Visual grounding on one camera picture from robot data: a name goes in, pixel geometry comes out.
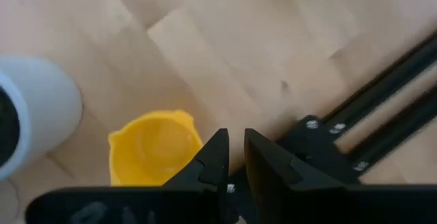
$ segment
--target black metal rail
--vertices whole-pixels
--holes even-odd
[[[348,159],[359,175],[437,116],[437,85],[361,141]]]
[[[437,33],[416,46],[322,119],[338,139],[437,60]]]

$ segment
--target screw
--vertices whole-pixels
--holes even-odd
[[[333,135],[336,135],[337,133],[341,132],[346,127],[346,124],[337,124],[334,126],[334,128],[331,128],[329,132]]]
[[[317,123],[316,120],[311,120],[307,122],[307,128],[309,129],[316,129],[319,127],[319,124]]]
[[[367,168],[367,166],[369,166],[369,163],[362,161],[356,167],[354,167],[354,169],[357,171],[363,171],[365,168]]]
[[[235,193],[235,184],[227,185],[227,193]]]

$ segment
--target black circle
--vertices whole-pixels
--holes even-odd
[[[20,138],[20,122],[15,106],[0,88],[0,167],[13,155]]]

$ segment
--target yellow bowl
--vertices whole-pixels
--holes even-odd
[[[155,111],[109,135],[113,186],[162,186],[200,151],[193,118],[184,111]]]

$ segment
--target white container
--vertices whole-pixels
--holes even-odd
[[[79,124],[82,100],[60,67],[37,57],[0,56],[0,87],[14,104],[20,124],[16,149],[0,165],[2,180],[66,140]]]

